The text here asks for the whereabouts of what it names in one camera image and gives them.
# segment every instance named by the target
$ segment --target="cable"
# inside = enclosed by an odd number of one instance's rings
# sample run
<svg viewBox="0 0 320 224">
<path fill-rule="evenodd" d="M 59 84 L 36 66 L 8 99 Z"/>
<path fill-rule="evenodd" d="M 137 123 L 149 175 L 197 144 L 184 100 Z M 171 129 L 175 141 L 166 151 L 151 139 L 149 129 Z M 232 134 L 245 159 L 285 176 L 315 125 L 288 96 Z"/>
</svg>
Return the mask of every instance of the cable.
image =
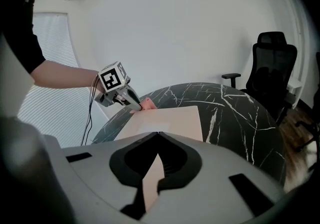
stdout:
<svg viewBox="0 0 320 224">
<path fill-rule="evenodd" d="M 89 126 L 89 124 L 91 123 L 91 127 L 90 127 L 90 130 L 92 128 L 92 117 L 91 117 L 91 107 L 92 107 L 92 103 L 94 101 L 94 96 L 95 96 L 95 93 L 96 93 L 96 90 L 97 90 L 97 85 L 98 85 L 98 82 L 99 82 L 99 77 L 98 75 L 93 79 L 92 83 L 91 83 L 91 87 L 90 87 L 90 94 L 89 94 L 89 112 L 88 112 L 88 117 L 87 117 L 87 121 L 86 121 L 86 126 L 85 126 L 85 129 L 84 129 L 84 134 L 82 136 L 82 141 L 81 141 L 81 146 L 83 145 L 84 143 L 84 138 L 85 138 L 85 135 L 86 135 L 86 131 L 87 131 L 87 128 Z"/>
</svg>

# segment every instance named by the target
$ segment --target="black marble table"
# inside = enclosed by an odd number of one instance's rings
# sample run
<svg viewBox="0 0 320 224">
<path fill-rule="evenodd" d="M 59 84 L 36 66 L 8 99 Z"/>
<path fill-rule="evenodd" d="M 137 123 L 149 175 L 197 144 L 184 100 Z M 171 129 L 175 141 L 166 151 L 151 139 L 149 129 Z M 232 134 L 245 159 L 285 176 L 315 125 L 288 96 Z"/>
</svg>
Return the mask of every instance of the black marble table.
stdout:
<svg viewBox="0 0 320 224">
<path fill-rule="evenodd" d="M 185 83 L 144 95 L 158 108 L 197 105 L 203 141 L 223 146 L 268 173 L 285 179 L 284 142 L 267 110 L 244 92 L 214 83 Z M 132 114 L 120 110 L 96 135 L 93 143 L 112 141 Z"/>
</svg>

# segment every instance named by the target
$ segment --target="window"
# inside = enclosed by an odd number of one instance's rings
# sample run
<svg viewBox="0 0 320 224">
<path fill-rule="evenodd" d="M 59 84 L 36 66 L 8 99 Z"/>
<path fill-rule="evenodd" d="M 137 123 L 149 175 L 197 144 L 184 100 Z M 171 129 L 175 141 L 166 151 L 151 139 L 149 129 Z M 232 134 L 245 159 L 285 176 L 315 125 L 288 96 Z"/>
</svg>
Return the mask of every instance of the window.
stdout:
<svg viewBox="0 0 320 224">
<path fill-rule="evenodd" d="M 78 67 L 70 41 L 66 14 L 37 13 L 33 16 L 44 57 L 60 64 Z M 79 146 L 88 117 L 89 89 L 47 89 L 33 86 L 18 118 L 35 126 L 42 134 L 57 138 L 61 147 Z M 92 105 L 93 126 L 87 144 L 108 121 L 100 106 Z"/>
</svg>

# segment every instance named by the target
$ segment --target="white cube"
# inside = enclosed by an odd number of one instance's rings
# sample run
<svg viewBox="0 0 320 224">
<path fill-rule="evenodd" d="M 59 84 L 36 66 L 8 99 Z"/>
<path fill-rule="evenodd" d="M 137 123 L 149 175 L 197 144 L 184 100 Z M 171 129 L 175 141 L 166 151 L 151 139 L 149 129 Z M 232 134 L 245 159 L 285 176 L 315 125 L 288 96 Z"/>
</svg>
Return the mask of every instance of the white cube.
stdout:
<svg viewBox="0 0 320 224">
<path fill-rule="evenodd" d="M 98 75 L 107 93 L 124 86 L 126 83 L 127 74 L 119 61 L 106 66 Z"/>
</svg>

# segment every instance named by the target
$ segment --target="paper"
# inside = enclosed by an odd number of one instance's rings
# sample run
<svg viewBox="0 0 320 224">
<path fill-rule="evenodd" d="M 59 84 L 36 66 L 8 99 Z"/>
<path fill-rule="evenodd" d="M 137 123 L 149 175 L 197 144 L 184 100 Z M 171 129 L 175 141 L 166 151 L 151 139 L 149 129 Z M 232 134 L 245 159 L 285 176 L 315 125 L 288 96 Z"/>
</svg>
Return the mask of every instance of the paper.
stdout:
<svg viewBox="0 0 320 224">
<path fill-rule="evenodd" d="M 197 106 L 144 110 L 135 113 L 116 137 L 123 139 L 146 132 L 163 131 L 202 141 L 202 130 Z M 142 180 L 145 209 L 148 211 L 158 197 L 158 181 L 164 178 L 159 155 Z"/>
</svg>

